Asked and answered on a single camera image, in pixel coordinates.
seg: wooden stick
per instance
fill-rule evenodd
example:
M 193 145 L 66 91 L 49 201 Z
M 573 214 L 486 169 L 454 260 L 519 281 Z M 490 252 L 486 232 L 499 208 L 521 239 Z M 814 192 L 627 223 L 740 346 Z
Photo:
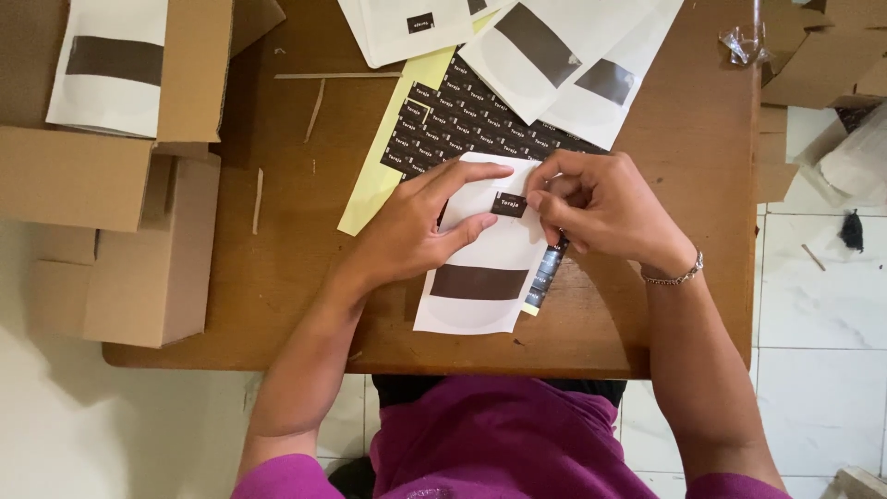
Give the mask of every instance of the wooden stick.
M 320 91 L 318 91 L 318 101 L 314 103 L 314 112 L 311 113 L 311 121 L 308 122 L 308 131 L 305 132 L 305 141 L 303 144 L 308 144 L 308 139 L 311 138 L 311 131 L 314 130 L 314 121 L 318 119 L 318 112 L 320 111 L 320 101 L 324 99 L 324 87 L 326 86 L 326 79 L 320 80 Z
M 806 251 L 807 254 L 810 255 L 810 258 L 812 258 L 813 261 L 816 262 L 816 265 L 820 266 L 820 269 L 822 269 L 822 272 L 826 271 L 826 266 L 823 265 L 822 262 L 820 262 L 820 260 L 818 258 L 816 258 L 816 255 L 813 255 L 813 252 L 810 251 L 810 248 L 807 248 L 806 244 L 802 244 L 801 248 L 804 248 L 804 251 Z
M 262 183 L 265 172 L 259 169 L 259 182 L 255 186 L 255 207 L 253 208 L 253 235 L 259 234 L 259 210 L 262 208 Z
M 274 75 L 275 80 L 325 80 L 327 78 L 400 78 L 403 73 L 301 73 Z

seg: silver bracelet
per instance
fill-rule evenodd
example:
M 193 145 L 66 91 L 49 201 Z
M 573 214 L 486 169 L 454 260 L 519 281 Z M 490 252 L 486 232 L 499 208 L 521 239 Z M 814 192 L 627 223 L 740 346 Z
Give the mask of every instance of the silver bracelet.
M 690 269 L 690 272 L 685 273 L 677 279 L 657 279 L 655 277 L 648 277 L 643 273 L 640 274 L 640 277 L 644 278 L 644 281 L 647 281 L 651 284 L 664 284 L 666 286 L 676 286 L 684 281 L 689 281 L 696 276 L 696 273 L 703 269 L 703 253 L 701 251 L 696 252 L 696 265 L 693 265 L 693 268 Z

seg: black fabric scrap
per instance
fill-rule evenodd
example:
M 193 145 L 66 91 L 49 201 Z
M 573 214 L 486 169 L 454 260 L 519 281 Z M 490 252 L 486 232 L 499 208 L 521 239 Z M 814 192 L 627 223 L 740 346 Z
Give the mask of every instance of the black fabric scrap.
M 853 213 L 847 212 L 847 215 L 844 216 L 844 224 L 841 226 L 838 237 L 847 248 L 857 250 L 859 253 L 862 252 L 862 221 L 860 216 L 856 214 L 856 210 Z

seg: magenta shirt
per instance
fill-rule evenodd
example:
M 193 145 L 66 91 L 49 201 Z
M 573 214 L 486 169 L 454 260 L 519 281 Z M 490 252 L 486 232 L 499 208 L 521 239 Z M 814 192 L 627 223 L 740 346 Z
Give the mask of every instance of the magenta shirt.
M 412 404 L 381 411 L 370 457 L 374 497 L 655 498 L 625 466 L 613 437 L 616 408 L 537 379 L 455 376 Z M 694 480 L 688 499 L 789 499 L 735 474 Z M 260 464 L 232 499 L 341 498 L 308 455 Z

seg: brown cardboard box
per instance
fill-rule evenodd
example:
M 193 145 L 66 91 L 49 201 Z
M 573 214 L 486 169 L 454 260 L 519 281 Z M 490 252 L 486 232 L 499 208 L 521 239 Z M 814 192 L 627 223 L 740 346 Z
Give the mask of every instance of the brown cardboard box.
M 761 106 L 757 116 L 757 202 L 781 202 L 797 174 L 797 165 L 785 162 L 786 128 L 789 111 L 785 107 Z
M 138 232 L 38 226 L 29 330 L 148 347 L 202 332 L 219 163 L 153 162 Z
M 761 102 L 867 106 L 887 97 L 887 7 L 883 0 L 765 0 Z
M 283 20 L 273 0 L 169 0 L 157 139 L 44 121 L 67 0 L 0 4 L 0 217 L 135 232 L 153 152 L 206 157 L 232 55 Z M 237 41 L 230 45 L 231 39 Z

